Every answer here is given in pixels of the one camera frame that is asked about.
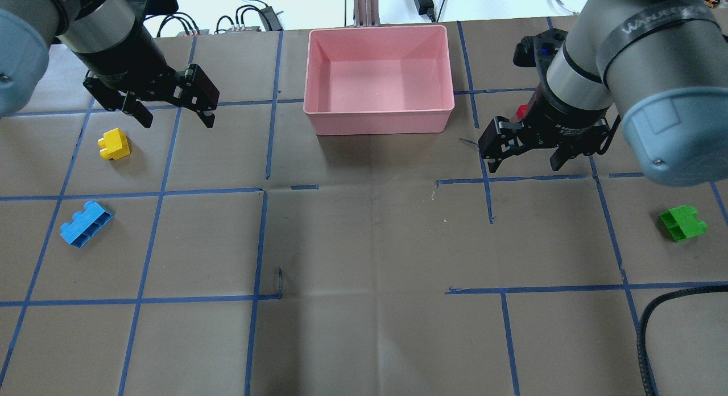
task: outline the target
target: building block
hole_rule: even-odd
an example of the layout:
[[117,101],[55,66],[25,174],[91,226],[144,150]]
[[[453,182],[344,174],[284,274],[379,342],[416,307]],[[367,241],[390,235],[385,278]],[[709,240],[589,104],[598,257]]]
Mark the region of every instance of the building block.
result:
[[119,160],[131,154],[127,135],[120,129],[104,133],[104,137],[98,140],[98,146],[101,147],[99,154],[106,160]]
[[675,242],[702,235],[708,230],[708,225],[697,219],[697,210],[691,206],[669,209],[660,214],[660,219]]
[[84,204],[84,211],[73,214],[73,222],[60,226],[60,236],[70,245],[83,248],[114,215],[96,201]]

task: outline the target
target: pink bin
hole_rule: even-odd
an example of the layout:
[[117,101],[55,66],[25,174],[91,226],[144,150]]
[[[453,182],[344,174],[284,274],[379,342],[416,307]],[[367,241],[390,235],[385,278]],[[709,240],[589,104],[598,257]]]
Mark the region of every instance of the pink bin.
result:
[[316,134],[439,133],[453,108],[445,26],[311,32],[304,113]]

